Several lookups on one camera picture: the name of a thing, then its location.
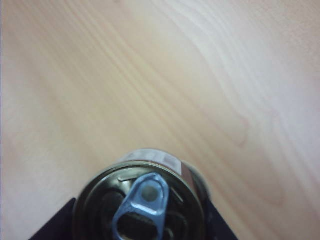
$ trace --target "black object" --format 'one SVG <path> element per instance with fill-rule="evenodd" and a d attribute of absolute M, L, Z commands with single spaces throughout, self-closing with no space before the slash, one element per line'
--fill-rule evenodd
<path fill-rule="evenodd" d="M 76 199 L 71 199 L 30 240 L 73 240 L 72 213 Z M 206 200 L 207 240 L 237 240 L 234 233 L 209 199 Z"/>

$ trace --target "table surface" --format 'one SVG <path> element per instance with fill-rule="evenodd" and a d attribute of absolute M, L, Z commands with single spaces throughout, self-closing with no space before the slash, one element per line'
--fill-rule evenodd
<path fill-rule="evenodd" d="M 318 0 L 1 8 L 1 239 L 145 147 L 195 165 L 240 240 L 320 239 Z"/>

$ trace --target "can lid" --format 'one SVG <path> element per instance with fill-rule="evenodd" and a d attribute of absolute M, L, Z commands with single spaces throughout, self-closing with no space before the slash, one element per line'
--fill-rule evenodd
<path fill-rule="evenodd" d="M 72 228 L 75 240 L 205 237 L 203 208 L 190 186 L 147 161 L 119 163 L 95 177 L 77 200 Z"/>

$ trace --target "tin can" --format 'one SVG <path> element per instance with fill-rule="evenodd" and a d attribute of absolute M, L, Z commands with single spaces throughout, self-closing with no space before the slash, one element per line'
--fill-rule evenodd
<path fill-rule="evenodd" d="M 175 156 L 139 149 L 105 169 L 74 207 L 75 240 L 204 240 L 208 188 Z"/>

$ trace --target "barcode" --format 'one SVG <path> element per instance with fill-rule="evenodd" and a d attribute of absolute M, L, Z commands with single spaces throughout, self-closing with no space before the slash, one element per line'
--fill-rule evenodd
<path fill-rule="evenodd" d="M 171 167 L 173 170 L 176 171 L 177 166 L 177 160 L 174 159 L 172 156 L 166 155 L 164 157 L 163 163 Z"/>

